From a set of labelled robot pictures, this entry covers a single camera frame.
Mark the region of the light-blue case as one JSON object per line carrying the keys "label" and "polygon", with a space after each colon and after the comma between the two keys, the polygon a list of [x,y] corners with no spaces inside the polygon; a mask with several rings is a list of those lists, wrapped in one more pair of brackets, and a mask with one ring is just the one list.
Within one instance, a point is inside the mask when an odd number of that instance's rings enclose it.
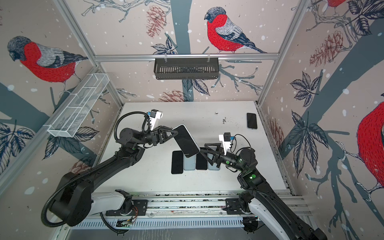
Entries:
{"label": "light-blue case", "polygon": [[194,171],[196,170],[196,155],[187,158],[184,156],[184,171]]}
{"label": "light-blue case", "polygon": [[210,163],[208,163],[208,170],[210,170],[210,171],[219,171],[220,167],[217,167],[217,164],[211,165]]}

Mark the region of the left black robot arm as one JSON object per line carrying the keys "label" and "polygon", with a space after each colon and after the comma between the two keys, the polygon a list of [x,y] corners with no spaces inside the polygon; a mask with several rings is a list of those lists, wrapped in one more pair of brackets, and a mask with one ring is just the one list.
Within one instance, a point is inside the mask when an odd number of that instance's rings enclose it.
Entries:
{"label": "left black robot arm", "polygon": [[116,140],[121,147],[111,158],[85,172],[69,172],[61,178],[56,191],[43,206],[42,223],[50,228],[79,224],[96,204],[92,193],[120,171],[138,163],[145,152],[145,144],[156,146],[177,135],[176,130],[164,126],[147,133],[124,128]]}

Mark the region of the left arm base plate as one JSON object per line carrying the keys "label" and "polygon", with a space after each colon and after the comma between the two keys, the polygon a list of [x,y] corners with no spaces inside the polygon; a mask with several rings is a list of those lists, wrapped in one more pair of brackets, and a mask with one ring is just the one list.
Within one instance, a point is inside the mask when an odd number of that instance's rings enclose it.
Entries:
{"label": "left arm base plate", "polygon": [[105,215],[108,217],[120,217],[120,216],[145,216],[148,207],[148,200],[132,200],[132,206],[129,211],[125,213],[125,210],[110,210],[106,211]]}

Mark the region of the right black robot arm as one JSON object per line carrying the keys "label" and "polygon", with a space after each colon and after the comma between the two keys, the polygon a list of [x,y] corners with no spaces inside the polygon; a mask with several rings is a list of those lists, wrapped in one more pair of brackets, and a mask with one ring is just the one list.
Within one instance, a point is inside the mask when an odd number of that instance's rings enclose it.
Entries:
{"label": "right black robot arm", "polygon": [[239,171],[237,180],[244,190],[239,196],[241,210],[259,217],[279,240],[326,240],[319,228],[313,229],[300,219],[274,192],[257,169],[255,150],[225,153],[220,144],[205,144],[200,150],[210,165],[225,165]]}

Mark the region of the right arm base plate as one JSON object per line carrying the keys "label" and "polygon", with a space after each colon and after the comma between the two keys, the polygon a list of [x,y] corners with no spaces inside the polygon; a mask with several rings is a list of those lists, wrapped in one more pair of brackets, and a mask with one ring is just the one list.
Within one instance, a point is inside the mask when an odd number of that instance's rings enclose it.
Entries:
{"label": "right arm base plate", "polygon": [[223,211],[228,215],[253,215],[249,203],[244,199],[225,199]]}

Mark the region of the black phone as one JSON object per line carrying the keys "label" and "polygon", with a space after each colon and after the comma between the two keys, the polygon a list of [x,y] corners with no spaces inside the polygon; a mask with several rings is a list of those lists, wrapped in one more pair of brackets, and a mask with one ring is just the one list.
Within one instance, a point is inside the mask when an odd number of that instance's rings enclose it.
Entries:
{"label": "black phone", "polygon": [[202,153],[197,154],[196,155],[196,170],[205,171],[207,169],[208,169],[207,159],[202,155]]}
{"label": "black phone", "polygon": [[247,113],[247,128],[256,130],[258,128],[257,115],[254,113]]}
{"label": "black phone", "polygon": [[173,131],[177,132],[177,135],[174,136],[174,139],[186,158],[193,157],[200,153],[200,147],[185,125],[179,125],[174,128]]}

